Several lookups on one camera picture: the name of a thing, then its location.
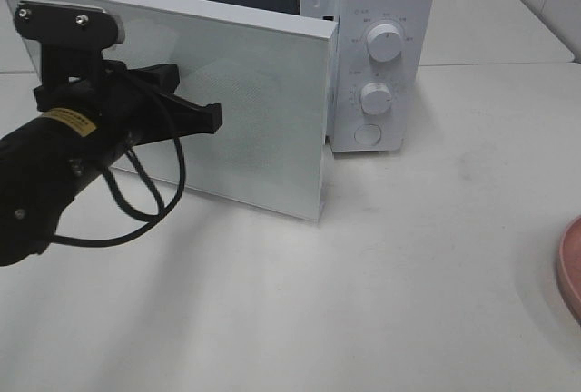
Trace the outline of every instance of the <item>white countertop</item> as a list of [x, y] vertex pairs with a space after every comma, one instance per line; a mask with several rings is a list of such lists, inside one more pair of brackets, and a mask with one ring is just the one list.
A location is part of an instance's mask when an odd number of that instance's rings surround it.
[[[581, 211], [580, 77], [421, 68], [401, 153], [338, 157], [318, 226], [190, 192], [130, 245], [1, 269], [1, 388], [577, 392], [554, 257]], [[35, 84], [0, 76], [1, 134]], [[105, 197], [94, 183], [59, 232], [133, 228]]]
[[[0, 0], [0, 73], [33, 71]], [[519, 0], [434, 0], [422, 65], [566, 63], [573, 55]]]

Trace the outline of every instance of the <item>timer knob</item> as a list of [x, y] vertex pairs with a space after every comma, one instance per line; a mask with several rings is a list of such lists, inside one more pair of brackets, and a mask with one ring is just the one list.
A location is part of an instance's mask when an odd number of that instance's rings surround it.
[[359, 95], [361, 109], [367, 115], [381, 115], [391, 107], [391, 92], [384, 83], [368, 83]]
[[381, 23], [367, 34], [369, 55], [379, 63], [395, 59], [403, 49], [403, 30], [393, 23]]

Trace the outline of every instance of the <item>pink plate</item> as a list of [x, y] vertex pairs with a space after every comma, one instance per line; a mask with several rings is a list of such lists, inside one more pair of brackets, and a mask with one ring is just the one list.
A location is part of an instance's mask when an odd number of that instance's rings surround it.
[[556, 270], [563, 297], [581, 320], [581, 217], [574, 220], [563, 235]]

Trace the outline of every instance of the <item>white microwave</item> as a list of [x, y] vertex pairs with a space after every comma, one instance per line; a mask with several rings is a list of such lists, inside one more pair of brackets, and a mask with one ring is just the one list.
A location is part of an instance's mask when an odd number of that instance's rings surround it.
[[[6, 1], [14, 11], [25, 0]], [[178, 64], [180, 95], [222, 104], [216, 136], [184, 139], [188, 186], [309, 220], [320, 215], [325, 142], [401, 146], [432, 2], [44, 1], [116, 15], [126, 41], [105, 57]], [[38, 45], [25, 44], [39, 70]], [[140, 149], [152, 177], [175, 181], [170, 149]]]

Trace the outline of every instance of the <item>microwave door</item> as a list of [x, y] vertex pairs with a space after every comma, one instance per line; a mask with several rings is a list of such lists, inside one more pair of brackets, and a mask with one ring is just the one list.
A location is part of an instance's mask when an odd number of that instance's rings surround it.
[[[14, 12], [23, 0], [6, 1]], [[105, 59], [177, 64], [178, 95], [222, 104], [215, 135], [182, 138], [188, 187], [318, 219], [335, 23], [204, 0], [29, 1], [105, 9], [125, 32]], [[39, 45], [25, 43], [39, 70]], [[153, 178], [177, 181], [170, 142], [135, 150]]]

